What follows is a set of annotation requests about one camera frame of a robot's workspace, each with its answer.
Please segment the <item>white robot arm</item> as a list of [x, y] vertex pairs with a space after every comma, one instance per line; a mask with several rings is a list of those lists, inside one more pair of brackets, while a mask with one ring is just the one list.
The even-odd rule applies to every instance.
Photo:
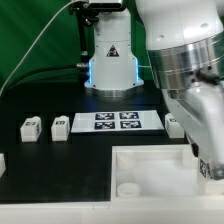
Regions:
[[[120, 94], [141, 85], [122, 0], [89, 0], [97, 23], [95, 53], [85, 87]], [[146, 32], [155, 86], [167, 109], [193, 140], [201, 174], [224, 179], [224, 26], [216, 0], [134, 0]]]

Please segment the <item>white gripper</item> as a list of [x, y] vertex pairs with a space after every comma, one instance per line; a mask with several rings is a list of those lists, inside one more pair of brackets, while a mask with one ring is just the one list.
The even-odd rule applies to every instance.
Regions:
[[207, 157], [211, 178], [224, 179], [224, 92], [203, 82], [182, 92], [162, 91], [168, 110]]

